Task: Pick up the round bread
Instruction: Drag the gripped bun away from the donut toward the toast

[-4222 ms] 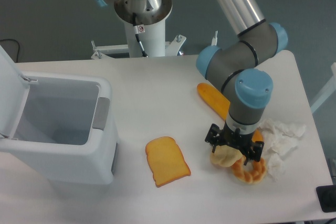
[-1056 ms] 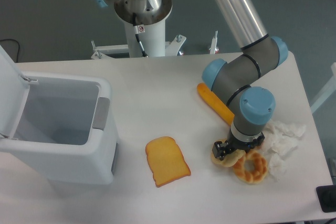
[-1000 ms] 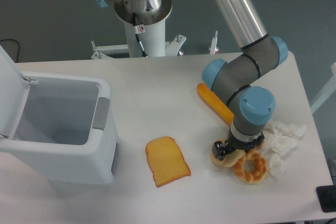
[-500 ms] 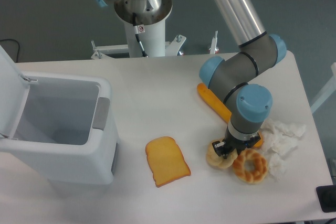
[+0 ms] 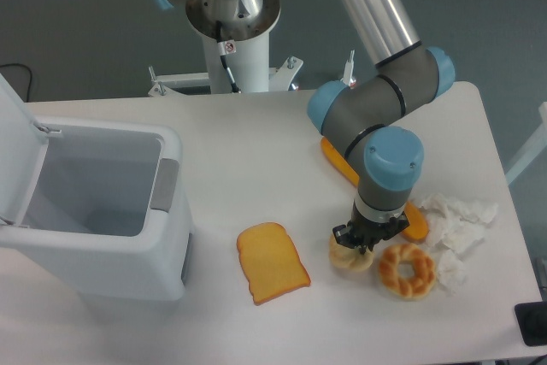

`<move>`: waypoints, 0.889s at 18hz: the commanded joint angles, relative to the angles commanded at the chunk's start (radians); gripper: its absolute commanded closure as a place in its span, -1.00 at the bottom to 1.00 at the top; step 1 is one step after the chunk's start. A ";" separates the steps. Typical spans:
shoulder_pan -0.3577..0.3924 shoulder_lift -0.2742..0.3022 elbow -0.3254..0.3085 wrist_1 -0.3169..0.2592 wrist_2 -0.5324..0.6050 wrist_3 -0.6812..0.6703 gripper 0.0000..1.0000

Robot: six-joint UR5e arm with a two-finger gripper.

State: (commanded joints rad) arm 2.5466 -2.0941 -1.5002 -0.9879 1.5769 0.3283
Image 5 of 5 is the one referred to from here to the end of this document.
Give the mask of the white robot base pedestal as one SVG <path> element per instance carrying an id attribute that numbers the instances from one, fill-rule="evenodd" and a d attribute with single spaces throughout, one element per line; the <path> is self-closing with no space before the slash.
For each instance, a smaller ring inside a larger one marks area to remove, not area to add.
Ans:
<path id="1" fill-rule="evenodd" d="M 207 70 L 202 73 L 158 75 L 148 67 L 151 96 L 166 96 L 178 90 L 187 93 L 207 87 L 212 94 L 294 91 L 294 80 L 304 61 L 289 56 L 277 68 L 269 66 L 268 38 L 249 41 L 205 39 Z"/>

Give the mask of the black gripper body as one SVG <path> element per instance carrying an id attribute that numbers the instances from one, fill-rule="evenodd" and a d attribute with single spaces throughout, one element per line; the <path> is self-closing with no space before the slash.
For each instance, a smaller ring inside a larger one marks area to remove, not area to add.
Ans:
<path id="1" fill-rule="evenodd" d="M 355 237 L 355 248 L 367 248 L 368 250 L 372 250 L 380 241 L 387 240 L 387 223 L 388 221 L 385 223 L 378 223 L 368 220 L 360 213 L 356 206 L 353 206 L 348 224 L 352 226 L 352 232 Z"/>

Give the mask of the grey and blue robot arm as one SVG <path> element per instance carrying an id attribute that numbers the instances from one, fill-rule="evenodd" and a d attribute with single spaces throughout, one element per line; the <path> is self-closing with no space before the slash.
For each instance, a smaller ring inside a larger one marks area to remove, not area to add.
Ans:
<path id="1" fill-rule="evenodd" d="M 201 36 L 214 94 L 271 91 L 279 73 L 269 67 L 269 33 L 279 0 L 156 0 L 181 4 Z M 309 99 L 318 132 L 356 171 L 350 220 L 332 231 L 337 244 L 365 252 L 408 227 L 404 212 L 421 174 L 424 149 L 397 121 L 448 91 L 451 59 L 426 48 L 400 0 L 342 0 L 377 74 L 363 85 L 334 80 Z"/>

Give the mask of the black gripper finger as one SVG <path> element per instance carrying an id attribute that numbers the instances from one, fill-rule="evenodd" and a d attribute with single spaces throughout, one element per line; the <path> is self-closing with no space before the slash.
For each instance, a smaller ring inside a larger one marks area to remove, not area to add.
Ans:
<path id="1" fill-rule="evenodd" d="M 348 249 L 355 248 L 355 237 L 352 232 L 352 226 L 339 225 L 332 229 L 332 235 L 338 245 L 341 245 Z"/>
<path id="2" fill-rule="evenodd" d="M 403 211 L 399 216 L 392 216 L 387 223 L 386 239 L 389 240 L 409 227 L 409 220 Z"/>

